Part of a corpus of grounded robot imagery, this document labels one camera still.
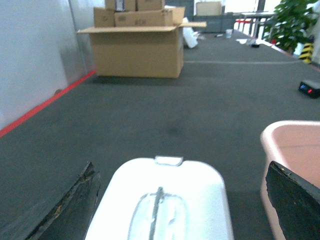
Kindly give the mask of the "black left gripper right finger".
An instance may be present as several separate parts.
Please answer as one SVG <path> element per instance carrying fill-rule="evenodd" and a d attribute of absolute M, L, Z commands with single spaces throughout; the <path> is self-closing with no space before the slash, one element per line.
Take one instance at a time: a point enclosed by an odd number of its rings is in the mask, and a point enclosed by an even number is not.
<path fill-rule="evenodd" d="M 286 240 L 320 238 L 320 189 L 282 164 L 271 161 L 267 196 Z"/>

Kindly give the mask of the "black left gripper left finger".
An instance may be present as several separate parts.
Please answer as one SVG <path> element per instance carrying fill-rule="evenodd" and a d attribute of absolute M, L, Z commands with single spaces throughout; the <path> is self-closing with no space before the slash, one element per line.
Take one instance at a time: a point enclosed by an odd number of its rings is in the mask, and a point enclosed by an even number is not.
<path fill-rule="evenodd" d="M 74 185 L 28 235 L 28 240 L 84 240 L 100 192 L 100 173 L 87 163 Z"/>

